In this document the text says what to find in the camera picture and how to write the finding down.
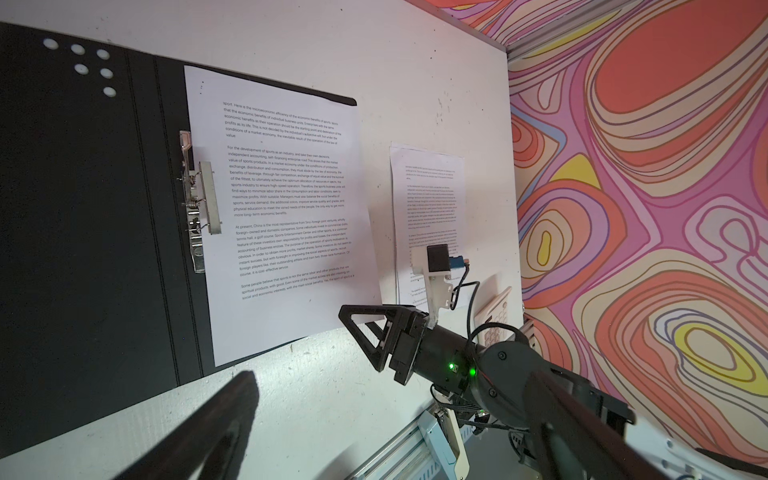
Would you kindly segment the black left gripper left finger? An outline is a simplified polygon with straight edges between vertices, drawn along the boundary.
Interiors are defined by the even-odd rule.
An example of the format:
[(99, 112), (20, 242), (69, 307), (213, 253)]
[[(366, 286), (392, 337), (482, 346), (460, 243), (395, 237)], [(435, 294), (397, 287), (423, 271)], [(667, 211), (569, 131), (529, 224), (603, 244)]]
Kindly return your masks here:
[(236, 479), (259, 390), (252, 371), (235, 375), (119, 479)]

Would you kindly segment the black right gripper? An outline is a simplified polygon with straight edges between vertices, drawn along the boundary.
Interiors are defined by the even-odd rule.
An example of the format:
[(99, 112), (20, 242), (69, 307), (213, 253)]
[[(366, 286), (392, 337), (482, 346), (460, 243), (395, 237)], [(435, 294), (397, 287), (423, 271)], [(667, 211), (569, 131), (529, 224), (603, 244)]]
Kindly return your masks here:
[(430, 327), (427, 313), (405, 305), (342, 305), (338, 318), (377, 372), (388, 364), (402, 385), (418, 375), (442, 393), (463, 396), (468, 390), (466, 339), (444, 327)]

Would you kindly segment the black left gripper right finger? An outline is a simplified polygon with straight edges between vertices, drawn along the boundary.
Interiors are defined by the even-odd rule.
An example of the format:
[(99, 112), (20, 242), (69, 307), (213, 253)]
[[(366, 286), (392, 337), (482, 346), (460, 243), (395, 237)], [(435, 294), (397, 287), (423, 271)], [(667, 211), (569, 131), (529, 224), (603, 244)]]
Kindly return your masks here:
[(544, 479), (662, 479), (664, 475), (542, 372), (523, 401)]

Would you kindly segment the white printed paper sheets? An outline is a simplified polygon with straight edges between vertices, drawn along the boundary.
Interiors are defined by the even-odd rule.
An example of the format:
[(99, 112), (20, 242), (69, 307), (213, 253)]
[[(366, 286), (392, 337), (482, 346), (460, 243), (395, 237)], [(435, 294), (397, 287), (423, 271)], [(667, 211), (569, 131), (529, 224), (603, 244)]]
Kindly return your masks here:
[(424, 278), (411, 253), (446, 244), (451, 256), (466, 249), (465, 163), (459, 157), (394, 144), (390, 147), (398, 302), (428, 309)]

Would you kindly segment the teal clip folder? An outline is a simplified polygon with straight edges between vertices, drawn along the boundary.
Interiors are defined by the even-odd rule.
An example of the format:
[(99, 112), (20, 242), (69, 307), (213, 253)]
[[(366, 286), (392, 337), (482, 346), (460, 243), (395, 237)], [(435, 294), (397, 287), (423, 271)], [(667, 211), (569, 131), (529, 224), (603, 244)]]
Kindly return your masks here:
[(217, 371), (185, 62), (1, 27), (1, 453)]

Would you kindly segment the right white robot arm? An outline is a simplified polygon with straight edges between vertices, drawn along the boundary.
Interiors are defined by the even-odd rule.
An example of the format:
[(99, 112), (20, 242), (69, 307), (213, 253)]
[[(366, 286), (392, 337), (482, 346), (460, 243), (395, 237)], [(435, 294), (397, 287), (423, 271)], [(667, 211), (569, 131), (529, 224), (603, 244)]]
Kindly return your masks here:
[(544, 360), (515, 331), (483, 347), (413, 306), (345, 305), (340, 321), (377, 370), (398, 383), (426, 379), (434, 403), (355, 472), (401, 478), (438, 467), (470, 471), (471, 431), (508, 435), (519, 462), (543, 479), (755, 479), (764, 467), (665, 435), (586, 378)]

